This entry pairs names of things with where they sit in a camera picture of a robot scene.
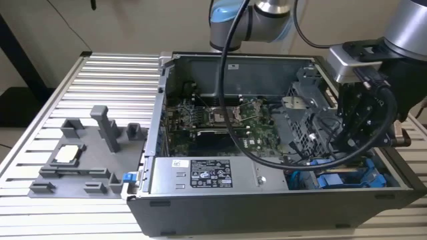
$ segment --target sticker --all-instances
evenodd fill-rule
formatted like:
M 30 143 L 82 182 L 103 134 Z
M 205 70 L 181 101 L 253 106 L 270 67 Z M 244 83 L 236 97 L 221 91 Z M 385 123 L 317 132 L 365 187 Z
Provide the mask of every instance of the sticker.
M 229 64 L 229 70 L 238 70 L 240 64 Z
M 230 160 L 191 160 L 190 167 L 193 188 L 234 187 Z
M 189 168 L 189 165 L 190 165 L 189 160 L 181 160 L 181 159 L 173 160 L 173 168 Z

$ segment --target gray post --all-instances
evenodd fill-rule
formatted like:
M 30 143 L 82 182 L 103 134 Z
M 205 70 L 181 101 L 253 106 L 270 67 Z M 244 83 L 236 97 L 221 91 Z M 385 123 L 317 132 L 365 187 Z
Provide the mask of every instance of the gray post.
M 91 118 L 98 121 L 99 130 L 105 140 L 107 142 L 110 151 L 113 153 L 119 152 L 121 146 L 117 140 L 117 135 L 107 117 L 109 108 L 103 105 L 95 105 L 91 111 Z

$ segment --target power supply label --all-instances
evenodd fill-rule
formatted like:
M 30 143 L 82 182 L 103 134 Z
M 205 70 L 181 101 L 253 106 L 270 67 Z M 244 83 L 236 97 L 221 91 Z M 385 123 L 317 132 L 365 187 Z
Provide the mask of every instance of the power supply label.
M 230 160 L 191 160 L 193 188 L 233 188 L 233 168 Z

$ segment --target screw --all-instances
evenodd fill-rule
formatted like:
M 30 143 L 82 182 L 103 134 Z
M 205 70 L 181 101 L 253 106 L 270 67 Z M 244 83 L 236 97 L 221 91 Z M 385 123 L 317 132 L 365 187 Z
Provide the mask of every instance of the screw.
M 260 185 L 264 185 L 266 182 L 268 182 L 266 177 L 260 176 L 260 177 L 258 177 L 258 184 L 260 184 Z

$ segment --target white label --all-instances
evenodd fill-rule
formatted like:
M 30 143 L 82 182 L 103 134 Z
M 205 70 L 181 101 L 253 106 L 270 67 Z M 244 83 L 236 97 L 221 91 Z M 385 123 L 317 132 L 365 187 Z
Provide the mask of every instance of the white label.
M 181 160 L 181 159 L 173 160 L 173 168 L 189 168 L 189 166 L 190 166 L 189 160 Z
M 229 64 L 229 70 L 238 70 L 240 64 Z

